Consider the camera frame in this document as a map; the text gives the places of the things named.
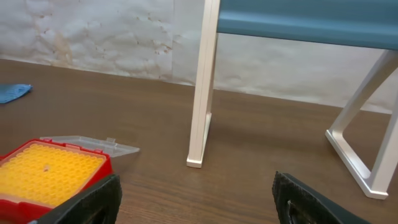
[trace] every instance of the stand leg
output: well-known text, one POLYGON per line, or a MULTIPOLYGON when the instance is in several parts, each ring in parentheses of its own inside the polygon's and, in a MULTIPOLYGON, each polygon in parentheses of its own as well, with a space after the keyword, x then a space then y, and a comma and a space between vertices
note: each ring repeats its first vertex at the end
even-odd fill
POLYGON ((396 128, 398 103, 395 105, 372 172, 345 141, 343 131, 366 100, 397 67, 398 52, 386 50, 331 125, 331 128, 325 133, 366 196, 371 198, 385 199, 388 196, 387 188, 397 165, 398 151, 394 149, 394 146, 398 146, 398 128, 396 128))
POLYGON ((201 168, 211 119, 213 73, 220 0, 206 0, 201 30, 197 82, 187 166, 201 168))

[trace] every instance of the transparent lid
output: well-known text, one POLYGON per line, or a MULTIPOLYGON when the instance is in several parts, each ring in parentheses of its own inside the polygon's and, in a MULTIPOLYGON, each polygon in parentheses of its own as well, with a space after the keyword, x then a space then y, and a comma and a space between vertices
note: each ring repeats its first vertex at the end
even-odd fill
POLYGON ((98 140, 83 136, 54 136, 54 137, 41 137, 40 139, 51 139, 53 142, 58 143, 69 143, 81 146, 85 149, 102 150, 107 153, 110 157, 118 157, 126 154, 132 154, 139 152, 139 148, 132 146, 125 146, 122 144, 115 143, 115 139, 107 138, 106 140, 98 140))

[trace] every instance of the yellow pipette tip rack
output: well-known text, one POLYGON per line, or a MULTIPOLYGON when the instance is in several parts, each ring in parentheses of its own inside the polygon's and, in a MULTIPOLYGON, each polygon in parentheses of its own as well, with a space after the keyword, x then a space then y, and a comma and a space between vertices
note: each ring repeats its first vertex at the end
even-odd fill
POLYGON ((105 158, 79 150, 31 144, 0 167, 0 194, 56 207, 77 194, 105 158))

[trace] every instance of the white backdrop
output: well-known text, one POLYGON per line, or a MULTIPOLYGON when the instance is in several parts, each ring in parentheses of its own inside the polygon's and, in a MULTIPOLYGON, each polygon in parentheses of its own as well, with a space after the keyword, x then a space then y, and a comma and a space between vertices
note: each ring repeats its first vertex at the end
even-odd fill
MULTIPOLYGON (((194 85, 204 0, 14 0, 0 58, 194 85)), ((381 50, 220 34, 215 88, 344 106, 381 50)), ((365 110, 391 113, 397 72, 365 110)))

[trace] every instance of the blue panel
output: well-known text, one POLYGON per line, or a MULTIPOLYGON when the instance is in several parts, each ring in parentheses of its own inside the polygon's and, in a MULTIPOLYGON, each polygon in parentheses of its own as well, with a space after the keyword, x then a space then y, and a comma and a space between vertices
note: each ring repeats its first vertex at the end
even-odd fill
POLYGON ((217 31, 398 50, 398 0, 221 0, 217 31))

